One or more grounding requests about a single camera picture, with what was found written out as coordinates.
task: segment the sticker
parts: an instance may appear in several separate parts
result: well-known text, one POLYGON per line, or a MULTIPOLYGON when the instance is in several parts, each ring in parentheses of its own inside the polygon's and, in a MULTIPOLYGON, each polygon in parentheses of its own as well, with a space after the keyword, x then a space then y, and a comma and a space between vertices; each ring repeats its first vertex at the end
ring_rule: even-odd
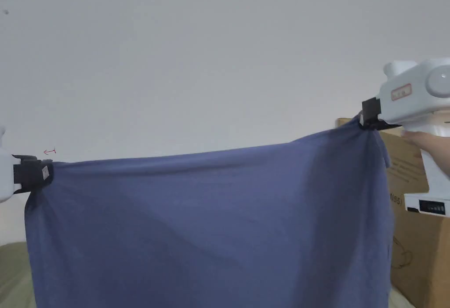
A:
POLYGON ((44 178, 44 180, 50 177, 48 166, 44 166, 44 168, 42 169, 42 177, 44 178))
POLYGON ((391 98, 393 101, 397 101, 406 96, 410 96, 413 93, 413 87, 411 84, 404 85, 402 87, 398 87, 391 92, 391 98))

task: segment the red label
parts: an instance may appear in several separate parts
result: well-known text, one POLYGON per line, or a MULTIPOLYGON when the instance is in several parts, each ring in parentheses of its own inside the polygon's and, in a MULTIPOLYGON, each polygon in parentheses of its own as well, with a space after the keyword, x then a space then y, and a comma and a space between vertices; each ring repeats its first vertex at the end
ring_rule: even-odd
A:
POLYGON ((402 87, 398 87, 391 91, 391 98, 393 101, 399 100, 406 96, 410 96, 413 93, 413 87, 411 84, 406 84, 402 87))

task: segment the cardboard box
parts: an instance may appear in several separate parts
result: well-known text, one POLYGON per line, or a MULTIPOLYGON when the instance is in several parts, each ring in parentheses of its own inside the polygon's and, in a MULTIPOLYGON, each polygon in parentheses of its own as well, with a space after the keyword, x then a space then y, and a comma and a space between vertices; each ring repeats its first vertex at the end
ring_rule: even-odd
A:
MULTIPOLYGON (((336 125, 349 120, 340 118, 336 125)), ((420 150, 400 132, 380 132, 392 161, 387 170, 396 217, 391 282, 416 308, 449 308, 450 220, 405 209, 404 194, 427 192, 428 182, 420 150)))

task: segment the red arrow mark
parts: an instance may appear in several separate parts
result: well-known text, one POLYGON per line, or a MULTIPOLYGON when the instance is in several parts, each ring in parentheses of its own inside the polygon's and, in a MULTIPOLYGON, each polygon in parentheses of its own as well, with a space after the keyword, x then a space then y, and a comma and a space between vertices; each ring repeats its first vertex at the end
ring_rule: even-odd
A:
POLYGON ((44 153, 48 156, 49 155, 49 153, 51 153, 51 152, 54 152, 54 153, 56 153, 56 149, 55 148, 53 148, 53 150, 52 151, 47 151, 47 150, 45 150, 44 151, 44 153))

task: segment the white plastic casing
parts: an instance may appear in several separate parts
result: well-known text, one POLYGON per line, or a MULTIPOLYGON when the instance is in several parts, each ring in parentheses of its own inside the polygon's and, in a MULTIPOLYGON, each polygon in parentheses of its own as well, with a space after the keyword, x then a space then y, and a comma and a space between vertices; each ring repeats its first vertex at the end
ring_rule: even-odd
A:
MULTIPOLYGON (((403 125, 409 131, 422 131, 450 137, 450 58, 415 62, 392 62, 384 67, 388 81, 377 98, 379 119, 403 125)), ((450 178, 422 151, 429 192, 406 194, 406 208, 420 213, 450 217, 450 178), (420 203, 443 203, 445 214, 421 210, 420 203)))
POLYGON ((20 184, 14 184, 14 164, 20 164, 20 159, 7 153, 1 146, 5 128, 0 125, 0 203, 8 200, 14 192, 21 188, 20 184))

